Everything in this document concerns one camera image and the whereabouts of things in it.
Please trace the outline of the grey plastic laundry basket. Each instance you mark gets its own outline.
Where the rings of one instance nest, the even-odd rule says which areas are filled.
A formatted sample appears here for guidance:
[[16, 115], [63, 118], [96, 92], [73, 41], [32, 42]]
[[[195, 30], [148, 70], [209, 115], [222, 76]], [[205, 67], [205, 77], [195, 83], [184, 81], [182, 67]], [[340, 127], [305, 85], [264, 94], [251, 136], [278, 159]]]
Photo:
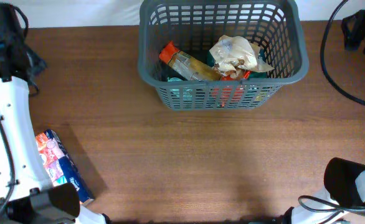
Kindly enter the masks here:
[[138, 71], [173, 110], [253, 109], [308, 72], [293, 0], [140, 6]]

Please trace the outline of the green Nescafe coffee bag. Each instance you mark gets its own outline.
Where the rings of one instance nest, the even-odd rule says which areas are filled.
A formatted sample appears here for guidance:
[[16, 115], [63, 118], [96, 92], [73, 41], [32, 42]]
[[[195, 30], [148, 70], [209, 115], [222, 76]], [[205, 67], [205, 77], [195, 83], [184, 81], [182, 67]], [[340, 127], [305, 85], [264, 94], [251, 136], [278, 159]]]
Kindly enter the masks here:
[[[220, 73], [220, 71], [218, 71], [218, 68], [215, 67], [215, 60], [213, 58], [213, 56], [211, 55], [210, 52], [207, 53], [207, 59], [206, 59], [206, 63], [208, 66], [212, 67], [216, 72]], [[267, 77], [267, 73], [266, 72], [253, 72], [250, 71], [250, 75], [248, 77], [249, 78], [266, 78]]]

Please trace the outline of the Kleenex tissue multipack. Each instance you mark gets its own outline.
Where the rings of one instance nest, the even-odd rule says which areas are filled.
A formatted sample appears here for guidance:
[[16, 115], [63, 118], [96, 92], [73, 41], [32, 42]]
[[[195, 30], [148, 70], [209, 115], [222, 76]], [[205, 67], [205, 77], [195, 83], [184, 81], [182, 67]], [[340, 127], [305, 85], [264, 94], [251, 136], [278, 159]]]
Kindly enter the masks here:
[[38, 134], [36, 144], [44, 169], [54, 187], [71, 183], [83, 206], [87, 206], [95, 200], [55, 131], [48, 129]]

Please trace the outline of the brown paper pouch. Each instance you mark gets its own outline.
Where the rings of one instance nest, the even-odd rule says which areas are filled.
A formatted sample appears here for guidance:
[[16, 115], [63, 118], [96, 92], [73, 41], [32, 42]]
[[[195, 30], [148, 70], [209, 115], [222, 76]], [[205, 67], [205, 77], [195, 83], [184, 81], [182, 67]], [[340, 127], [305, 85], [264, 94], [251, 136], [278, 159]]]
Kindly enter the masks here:
[[246, 80], [250, 75], [249, 70], [237, 68], [236, 70], [229, 70], [223, 74], [222, 80]]

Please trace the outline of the beige paper pouch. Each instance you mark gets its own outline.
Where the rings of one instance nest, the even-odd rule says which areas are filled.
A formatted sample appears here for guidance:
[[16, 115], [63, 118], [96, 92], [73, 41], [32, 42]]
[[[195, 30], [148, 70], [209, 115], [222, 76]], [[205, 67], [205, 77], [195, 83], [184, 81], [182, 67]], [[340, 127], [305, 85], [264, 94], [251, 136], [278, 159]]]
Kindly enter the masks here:
[[253, 72], [269, 72], [274, 68], [260, 56], [261, 47], [241, 36], [223, 35], [210, 49], [215, 67], [220, 72], [241, 68]]

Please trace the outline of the orange spaghetti pasta pack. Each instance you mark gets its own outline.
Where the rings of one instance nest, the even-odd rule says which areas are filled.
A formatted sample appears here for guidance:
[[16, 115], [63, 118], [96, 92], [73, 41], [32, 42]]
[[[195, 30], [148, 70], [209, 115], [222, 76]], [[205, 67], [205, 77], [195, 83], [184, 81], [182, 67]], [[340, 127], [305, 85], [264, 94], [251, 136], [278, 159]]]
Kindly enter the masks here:
[[[221, 81], [222, 75], [212, 67], [197, 60], [191, 55], [179, 50], [170, 41], [160, 52], [159, 59], [174, 72], [182, 77], [182, 81]], [[192, 89], [192, 100], [183, 101], [183, 98], [173, 99], [177, 109], [201, 108], [205, 103], [205, 88], [181, 87], [180, 89]]]

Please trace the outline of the small pale green packet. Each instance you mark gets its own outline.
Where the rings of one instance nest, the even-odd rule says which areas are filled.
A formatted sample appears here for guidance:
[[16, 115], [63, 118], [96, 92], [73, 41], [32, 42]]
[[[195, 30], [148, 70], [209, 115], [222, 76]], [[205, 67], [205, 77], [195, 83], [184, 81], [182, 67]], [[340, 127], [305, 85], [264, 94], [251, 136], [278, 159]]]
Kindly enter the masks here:
[[[182, 79], [178, 77], [168, 78], [168, 82], [181, 82]], [[191, 101], [192, 100], [192, 89], [180, 89], [180, 88], [172, 88], [170, 89], [171, 96], [173, 99], [182, 97], [183, 101]]]

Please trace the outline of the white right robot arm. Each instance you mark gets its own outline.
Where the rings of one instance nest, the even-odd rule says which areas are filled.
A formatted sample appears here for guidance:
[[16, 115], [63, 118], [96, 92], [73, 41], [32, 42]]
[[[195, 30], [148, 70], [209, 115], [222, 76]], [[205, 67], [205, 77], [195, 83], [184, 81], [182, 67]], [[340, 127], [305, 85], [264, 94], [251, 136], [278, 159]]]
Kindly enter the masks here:
[[[365, 9], [345, 17], [341, 29], [344, 48], [357, 50], [365, 41]], [[298, 203], [277, 223], [337, 223], [348, 213], [365, 216], [365, 165], [333, 158], [326, 166], [323, 188], [314, 196], [300, 196]]]

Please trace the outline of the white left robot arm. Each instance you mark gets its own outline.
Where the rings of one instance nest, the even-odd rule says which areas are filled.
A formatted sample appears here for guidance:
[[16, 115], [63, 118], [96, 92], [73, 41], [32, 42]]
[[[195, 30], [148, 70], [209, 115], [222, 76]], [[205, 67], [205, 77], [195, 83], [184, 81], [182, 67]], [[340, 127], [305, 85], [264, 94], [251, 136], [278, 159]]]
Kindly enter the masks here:
[[109, 223], [72, 184], [54, 186], [41, 163], [29, 90], [47, 65], [26, 44], [28, 30], [25, 14], [0, 2], [0, 223]]

